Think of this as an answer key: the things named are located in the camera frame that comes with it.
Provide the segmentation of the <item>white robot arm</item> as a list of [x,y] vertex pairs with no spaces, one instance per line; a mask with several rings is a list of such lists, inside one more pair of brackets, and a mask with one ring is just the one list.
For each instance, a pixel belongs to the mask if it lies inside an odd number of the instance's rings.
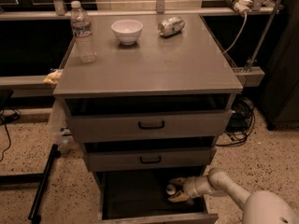
[[221,168],[212,168],[207,175],[171,179],[165,191],[172,203],[203,195],[228,195],[243,212],[242,224],[299,224],[299,216],[278,195],[268,190],[250,193]]

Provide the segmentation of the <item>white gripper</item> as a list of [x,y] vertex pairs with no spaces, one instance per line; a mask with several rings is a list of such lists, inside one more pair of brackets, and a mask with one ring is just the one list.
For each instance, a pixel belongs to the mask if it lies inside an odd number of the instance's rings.
[[183,186],[183,191],[179,191],[170,196],[168,200],[172,203],[186,202],[189,198],[197,198],[205,193],[206,178],[204,176],[191,176],[185,179],[178,177],[171,179],[170,184],[174,186]]

